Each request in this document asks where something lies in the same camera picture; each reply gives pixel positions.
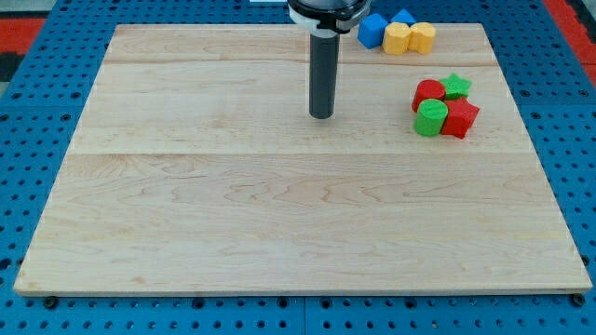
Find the black white robot end flange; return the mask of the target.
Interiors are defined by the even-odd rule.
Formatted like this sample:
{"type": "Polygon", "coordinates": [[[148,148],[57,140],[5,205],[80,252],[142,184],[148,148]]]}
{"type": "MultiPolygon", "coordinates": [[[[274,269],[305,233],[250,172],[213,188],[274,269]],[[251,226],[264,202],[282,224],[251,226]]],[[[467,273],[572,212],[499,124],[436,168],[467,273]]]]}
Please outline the black white robot end flange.
{"type": "Polygon", "coordinates": [[[371,0],[288,0],[291,20],[319,38],[347,34],[368,16],[371,0]]]}

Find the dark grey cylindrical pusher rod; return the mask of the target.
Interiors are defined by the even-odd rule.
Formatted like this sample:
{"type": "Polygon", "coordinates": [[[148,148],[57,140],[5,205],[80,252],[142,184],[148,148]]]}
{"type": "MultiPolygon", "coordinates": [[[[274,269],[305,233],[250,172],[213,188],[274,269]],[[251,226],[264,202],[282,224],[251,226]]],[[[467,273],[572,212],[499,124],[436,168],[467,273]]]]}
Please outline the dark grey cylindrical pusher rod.
{"type": "Polygon", "coordinates": [[[310,36],[309,113],[328,119],[334,113],[340,37],[310,36]]]}

